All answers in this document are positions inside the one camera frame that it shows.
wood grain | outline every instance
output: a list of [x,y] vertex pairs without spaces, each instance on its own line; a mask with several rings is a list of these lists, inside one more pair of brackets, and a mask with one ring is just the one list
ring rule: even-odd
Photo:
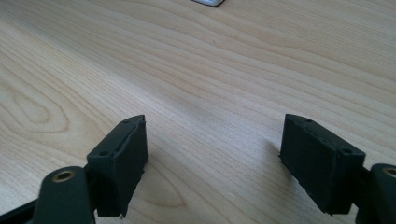
[[396,163],[392,0],[0,0],[0,214],[145,114],[127,217],[98,223],[353,223],[279,161],[286,113]]

